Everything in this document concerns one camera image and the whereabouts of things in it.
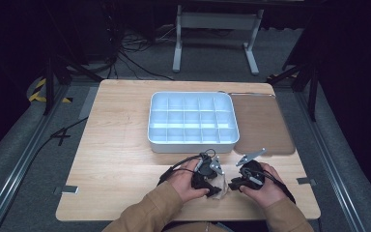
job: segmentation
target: person's right hand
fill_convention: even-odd
[[[283,183],[278,173],[273,167],[263,162],[261,162],[261,166],[264,170],[270,172],[272,176],[276,178],[276,180]],[[245,195],[255,200],[258,203],[258,205],[263,209],[287,197],[285,193],[281,190],[281,188],[279,188],[272,180],[270,180],[267,177],[265,178],[264,185],[259,190],[254,190],[246,186],[241,186],[240,191],[242,191]]]

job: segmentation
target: brown cardboard sheet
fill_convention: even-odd
[[[240,154],[267,149],[266,155],[291,155],[295,145],[275,96],[230,94],[240,132],[234,150]]]

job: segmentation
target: brown sleeve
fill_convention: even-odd
[[[308,223],[303,213],[288,197],[267,207],[264,210],[264,214],[273,232],[313,231],[312,226]]]
[[[164,182],[126,208],[103,231],[161,231],[183,207],[180,195]]]

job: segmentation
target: white plastic tray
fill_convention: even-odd
[[[151,100],[148,137],[156,153],[229,153],[240,138],[229,95],[157,92]]]

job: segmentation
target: gray carpet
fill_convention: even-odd
[[[300,33],[301,30],[259,32],[254,45],[254,56],[260,70],[258,76],[250,74],[244,57],[242,43],[247,38],[245,32],[235,31],[226,36],[208,31],[186,33],[179,73],[171,72],[174,55],[172,41],[155,44],[145,51],[128,53],[128,57],[150,72],[168,75],[176,80],[264,82],[270,74],[282,72],[281,67]],[[115,68],[116,72],[112,70],[110,78],[164,79],[140,70],[124,57],[117,61]],[[108,73],[109,71],[104,71],[99,75],[107,77]],[[297,98],[298,95],[306,96],[306,91],[293,93],[290,89],[281,86],[284,82],[289,83],[289,81],[278,83],[275,92],[305,171],[308,177],[317,183],[313,189],[322,212],[320,220],[322,229],[323,231],[356,231],[347,220],[341,201],[336,195],[332,180],[323,163],[321,149],[307,124],[307,115],[300,109]],[[97,86],[98,83],[85,76],[74,78],[65,95],[73,99],[72,103],[61,103],[56,108],[48,127],[43,132],[40,144],[43,144],[54,132],[88,115]],[[32,102],[29,109],[0,143],[0,190],[33,135],[42,118],[43,110],[43,102]],[[318,92],[316,118],[316,124],[328,146],[335,167],[345,183],[346,190],[353,200],[364,231],[371,231],[371,187],[339,129],[322,89]],[[61,146],[59,146],[60,139],[56,138],[50,140],[40,150],[21,183],[0,231],[101,231],[109,223],[109,221],[62,222],[55,216],[60,195],[53,194],[53,191],[56,187],[63,186],[68,178],[84,127],[85,121],[70,128],[67,134],[71,137],[66,138]],[[320,231],[317,220],[310,222],[315,231]]]

